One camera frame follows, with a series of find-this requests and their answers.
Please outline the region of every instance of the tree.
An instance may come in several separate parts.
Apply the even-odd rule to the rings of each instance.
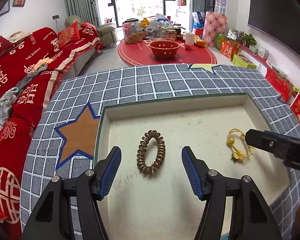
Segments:
[[[142,6],[142,3],[140,3],[140,6],[141,6],[141,8],[137,9],[137,15],[138,15],[138,16],[141,16],[141,18],[142,18],[142,15],[143,15],[146,11],[145,11],[145,7]]]

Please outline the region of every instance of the shallow box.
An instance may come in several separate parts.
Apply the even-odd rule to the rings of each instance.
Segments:
[[[105,159],[113,146],[122,161],[110,193],[98,202],[111,240],[193,239],[205,202],[193,194],[181,161],[181,149],[190,146],[195,156],[222,175],[250,175],[270,205],[289,186],[287,168],[273,155],[254,149],[244,163],[233,163],[226,146],[229,130],[270,130],[247,94],[165,98],[106,106],[96,142],[96,160]],[[152,175],[137,168],[141,137],[157,130],[164,138],[166,158]],[[243,149],[239,136],[235,145]],[[148,145],[146,162],[155,160],[156,143]],[[229,231],[232,198],[227,197],[222,233]]]

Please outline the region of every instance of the television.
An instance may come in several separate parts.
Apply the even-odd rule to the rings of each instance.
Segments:
[[[251,0],[248,26],[300,56],[300,0]]]

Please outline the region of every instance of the brown coil hair tie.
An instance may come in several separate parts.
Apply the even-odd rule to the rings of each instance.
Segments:
[[[154,138],[157,141],[157,157],[154,163],[149,167],[146,165],[145,158],[147,152],[147,146],[151,138]],[[152,172],[156,172],[156,169],[159,169],[164,161],[164,157],[166,155],[166,146],[164,145],[163,137],[156,130],[149,130],[145,133],[145,136],[142,137],[143,141],[140,141],[139,150],[137,154],[137,166],[139,171],[143,174],[152,174]]]

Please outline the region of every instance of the white small box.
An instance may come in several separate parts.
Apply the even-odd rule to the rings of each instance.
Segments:
[[[260,57],[262,57],[263,59],[267,59],[268,55],[269,55],[269,51],[267,51],[265,48],[260,47],[259,51],[258,51],[258,55]]]

